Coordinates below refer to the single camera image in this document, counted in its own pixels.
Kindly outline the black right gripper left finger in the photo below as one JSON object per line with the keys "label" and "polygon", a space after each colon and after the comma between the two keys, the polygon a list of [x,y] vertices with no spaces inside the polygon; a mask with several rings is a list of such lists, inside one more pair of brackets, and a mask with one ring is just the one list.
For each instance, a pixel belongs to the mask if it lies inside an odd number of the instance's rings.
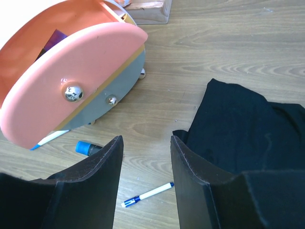
{"label": "black right gripper left finger", "polygon": [[123,158],[123,138],[47,179],[0,175],[3,229],[111,229]]}

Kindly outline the white rounded drawer organizer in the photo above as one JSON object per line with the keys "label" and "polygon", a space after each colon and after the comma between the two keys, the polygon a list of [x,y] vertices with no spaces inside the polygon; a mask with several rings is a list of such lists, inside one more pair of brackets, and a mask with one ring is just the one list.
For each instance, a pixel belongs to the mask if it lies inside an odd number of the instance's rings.
{"label": "white rounded drawer organizer", "polygon": [[[55,30],[68,37],[35,59]],[[0,3],[0,129],[33,148],[52,131],[88,124],[134,86],[148,35],[103,0]]]}

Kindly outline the white marker dark blue cap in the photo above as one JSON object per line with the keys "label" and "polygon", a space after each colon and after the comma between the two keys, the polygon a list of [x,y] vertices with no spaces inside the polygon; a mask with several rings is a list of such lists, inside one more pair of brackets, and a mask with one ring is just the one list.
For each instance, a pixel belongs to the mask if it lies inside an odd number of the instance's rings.
{"label": "white marker dark blue cap", "polygon": [[152,190],[150,190],[148,192],[145,192],[143,194],[140,194],[138,196],[134,196],[134,197],[132,197],[132,198],[130,198],[128,200],[125,200],[124,202],[121,203],[121,206],[123,208],[128,208],[128,207],[138,203],[141,200],[144,200],[146,198],[149,198],[149,197],[152,197],[152,196],[157,195],[159,193],[162,193],[164,191],[167,191],[167,190],[169,190],[169,189],[171,189],[173,187],[174,187],[174,183],[173,182],[166,183],[166,184],[164,184],[164,185],[162,185],[160,187],[157,187],[155,189],[152,189]]}

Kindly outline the black highlighter purple cap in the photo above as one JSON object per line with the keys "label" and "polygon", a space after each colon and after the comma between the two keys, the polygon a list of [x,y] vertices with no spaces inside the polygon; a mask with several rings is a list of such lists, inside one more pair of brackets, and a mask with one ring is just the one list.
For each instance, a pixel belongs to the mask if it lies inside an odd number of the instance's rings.
{"label": "black highlighter purple cap", "polygon": [[49,49],[54,47],[56,44],[67,38],[68,36],[64,33],[62,33],[59,30],[55,30],[51,37],[48,39],[47,43],[44,45],[42,50],[40,51],[39,55],[35,59],[37,61],[41,56],[43,56]]}

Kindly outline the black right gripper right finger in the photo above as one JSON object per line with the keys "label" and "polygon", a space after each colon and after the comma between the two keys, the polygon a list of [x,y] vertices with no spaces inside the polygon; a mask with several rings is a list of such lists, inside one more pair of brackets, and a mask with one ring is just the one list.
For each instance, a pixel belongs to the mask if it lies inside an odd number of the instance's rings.
{"label": "black right gripper right finger", "polygon": [[182,229],[302,229],[305,173],[220,169],[171,137],[171,162]]}

